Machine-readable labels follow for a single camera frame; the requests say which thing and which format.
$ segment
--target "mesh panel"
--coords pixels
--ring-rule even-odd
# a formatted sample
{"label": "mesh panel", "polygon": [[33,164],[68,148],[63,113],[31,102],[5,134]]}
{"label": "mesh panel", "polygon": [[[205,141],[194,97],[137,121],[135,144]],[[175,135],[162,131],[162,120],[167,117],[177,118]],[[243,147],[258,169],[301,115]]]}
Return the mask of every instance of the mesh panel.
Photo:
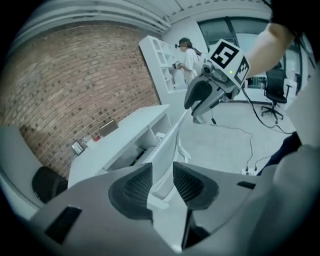
{"label": "mesh panel", "polygon": [[147,199],[152,186],[152,172],[144,171],[130,179],[124,187],[124,193],[136,204],[147,207]]}
{"label": "mesh panel", "polygon": [[196,198],[204,190],[201,180],[181,170],[175,170],[174,185],[185,203]]}

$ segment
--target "floor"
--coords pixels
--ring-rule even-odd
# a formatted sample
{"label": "floor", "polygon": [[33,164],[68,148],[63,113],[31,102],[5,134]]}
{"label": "floor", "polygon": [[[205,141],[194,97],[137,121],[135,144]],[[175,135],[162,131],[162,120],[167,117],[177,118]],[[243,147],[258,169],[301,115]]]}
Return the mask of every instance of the floor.
{"label": "floor", "polygon": [[[258,115],[261,113],[260,107],[255,105]],[[283,139],[288,136],[263,126],[247,103],[221,103],[213,109],[212,114],[217,125],[241,128],[253,134],[253,156],[248,163],[249,168],[254,168],[258,159],[276,152]],[[191,114],[188,114],[181,126],[180,139],[183,147],[191,155],[189,163],[224,172],[241,173],[251,156],[251,135],[237,129],[212,126],[211,112],[206,113],[204,117],[207,121],[205,124],[195,124]],[[261,120],[269,126],[275,123],[271,114],[264,115]],[[294,131],[287,117],[279,120],[278,125],[286,132]],[[258,162],[258,170],[264,165],[263,160]],[[178,192],[169,205],[169,208],[164,210],[150,207],[153,212],[153,226],[162,239],[178,253],[182,251],[187,207]]]}
{"label": "floor", "polygon": [[[261,105],[254,105],[260,119],[268,126],[275,124],[275,117],[268,113],[261,117]],[[190,153],[190,164],[201,167],[241,173],[246,168],[247,161],[251,157],[250,134],[238,129],[215,127],[211,118],[215,119],[219,126],[241,128],[252,133],[252,159],[248,162],[249,168],[255,167],[255,162],[261,158],[275,153],[283,140],[289,136],[283,134],[278,128],[271,130],[262,125],[255,116],[248,103],[220,103],[212,109],[212,113],[204,115],[205,124],[193,123],[193,118],[188,114],[180,130],[180,139],[183,147]],[[293,132],[294,127],[288,117],[279,119],[278,125],[285,132]],[[257,163],[257,170],[261,170],[269,157]]]}

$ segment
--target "power strip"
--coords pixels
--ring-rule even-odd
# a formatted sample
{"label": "power strip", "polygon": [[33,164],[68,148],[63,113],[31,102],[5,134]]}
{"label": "power strip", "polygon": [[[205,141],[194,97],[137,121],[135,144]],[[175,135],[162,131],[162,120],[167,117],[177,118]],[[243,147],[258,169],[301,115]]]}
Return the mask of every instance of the power strip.
{"label": "power strip", "polygon": [[242,175],[250,175],[250,176],[257,176],[258,170],[255,170],[255,168],[248,168],[248,171],[246,171],[246,168],[243,168],[241,170]]}

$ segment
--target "red brick wall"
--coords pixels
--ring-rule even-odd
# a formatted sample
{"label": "red brick wall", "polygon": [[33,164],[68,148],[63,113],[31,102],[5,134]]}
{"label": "red brick wall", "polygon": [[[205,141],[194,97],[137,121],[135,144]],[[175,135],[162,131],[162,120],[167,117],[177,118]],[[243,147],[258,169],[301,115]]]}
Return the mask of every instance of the red brick wall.
{"label": "red brick wall", "polygon": [[34,38],[0,80],[3,124],[16,124],[43,165],[68,178],[71,145],[111,119],[158,105],[137,29],[113,24],[62,28]]}

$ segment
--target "white cabinet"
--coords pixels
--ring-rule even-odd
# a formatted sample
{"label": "white cabinet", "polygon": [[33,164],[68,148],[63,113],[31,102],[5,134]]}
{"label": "white cabinet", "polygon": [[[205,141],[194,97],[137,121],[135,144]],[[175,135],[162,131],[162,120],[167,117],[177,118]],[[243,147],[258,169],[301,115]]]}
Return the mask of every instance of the white cabinet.
{"label": "white cabinet", "polygon": [[139,42],[144,59],[151,73],[161,104],[169,104],[168,116],[175,124],[185,111],[184,102],[187,85],[181,70],[172,64],[177,59],[177,49],[153,36]]}

